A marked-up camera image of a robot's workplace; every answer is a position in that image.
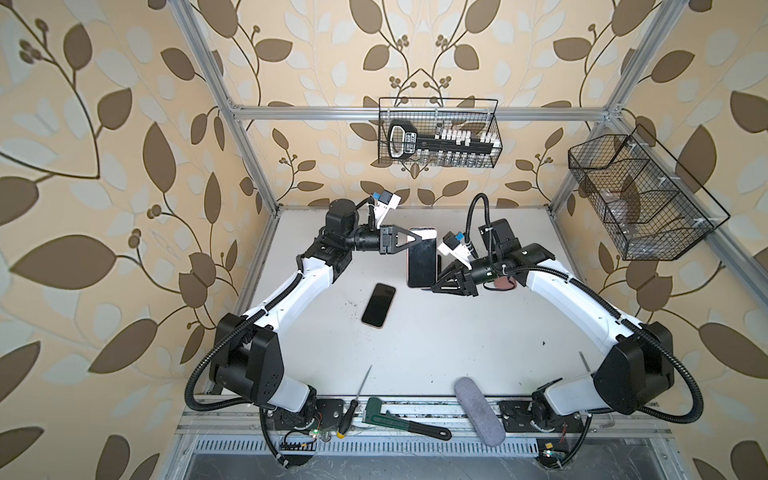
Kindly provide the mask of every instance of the black smartphone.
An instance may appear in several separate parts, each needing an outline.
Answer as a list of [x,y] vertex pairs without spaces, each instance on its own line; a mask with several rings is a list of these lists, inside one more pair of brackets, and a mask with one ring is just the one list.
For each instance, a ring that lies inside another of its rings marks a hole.
[[431,227],[410,230],[417,233],[422,241],[406,250],[406,283],[410,288],[429,288],[437,280],[437,230]]
[[366,311],[362,314],[362,322],[377,329],[384,326],[386,313],[389,311],[389,305],[392,304],[396,291],[394,286],[377,283],[373,287],[373,295],[368,300]]

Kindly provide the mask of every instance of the screwdriver handle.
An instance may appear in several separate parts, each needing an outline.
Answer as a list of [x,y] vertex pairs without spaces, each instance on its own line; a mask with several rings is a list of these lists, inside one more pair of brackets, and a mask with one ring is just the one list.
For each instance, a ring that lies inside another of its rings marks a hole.
[[336,429],[336,436],[340,439],[344,438],[344,435],[349,431],[349,427],[352,426],[352,418],[355,416],[355,410],[357,410],[357,406],[359,403],[357,400],[353,400],[349,403],[349,410],[346,411],[344,416],[341,418],[341,421],[339,422],[339,428]]

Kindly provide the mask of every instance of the smartphone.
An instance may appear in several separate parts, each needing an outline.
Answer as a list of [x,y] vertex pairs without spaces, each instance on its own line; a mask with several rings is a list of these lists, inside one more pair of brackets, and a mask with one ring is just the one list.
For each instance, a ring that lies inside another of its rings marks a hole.
[[437,281],[437,230],[431,227],[410,229],[422,241],[406,250],[407,277],[410,288],[429,288]]
[[362,314],[362,322],[377,329],[384,326],[384,319],[389,311],[389,305],[392,304],[395,291],[397,290],[394,286],[377,283],[373,288],[371,299],[368,300],[366,311]]

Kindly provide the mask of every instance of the green pipe wrench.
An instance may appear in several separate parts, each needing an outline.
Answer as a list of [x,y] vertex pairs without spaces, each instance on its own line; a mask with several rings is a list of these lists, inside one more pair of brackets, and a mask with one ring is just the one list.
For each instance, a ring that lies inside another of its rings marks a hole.
[[451,431],[443,427],[436,427],[434,425],[425,425],[418,422],[410,422],[409,420],[403,420],[395,417],[387,410],[387,413],[382,414],[382,400],[379,397],[372,396],[368,398],[366,405],[366,417],[363,420],[364,423],[370,425],[379,425],[382,427],[390,427],[391,429],[405,430],[411,433],[418,433],[419,435],[427,435],[438,440],[450,440],[452,435]]

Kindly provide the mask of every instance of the mesh basket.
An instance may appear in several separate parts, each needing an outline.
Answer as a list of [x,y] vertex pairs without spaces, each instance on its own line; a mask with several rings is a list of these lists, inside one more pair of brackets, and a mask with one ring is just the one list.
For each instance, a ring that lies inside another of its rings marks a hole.
[[[603,135],[572,147],[568,168],[624,260],[676,260],[730,215],[663,145],[647,131],[638,134],[638,128],[631,135]],[[652,158],[651,145],[674,159],[674,174]],[[701,203],[715,211],[705,212]]]
[[504,146],[498,101],[481,98],[379,99],[379,167],[493,168]]

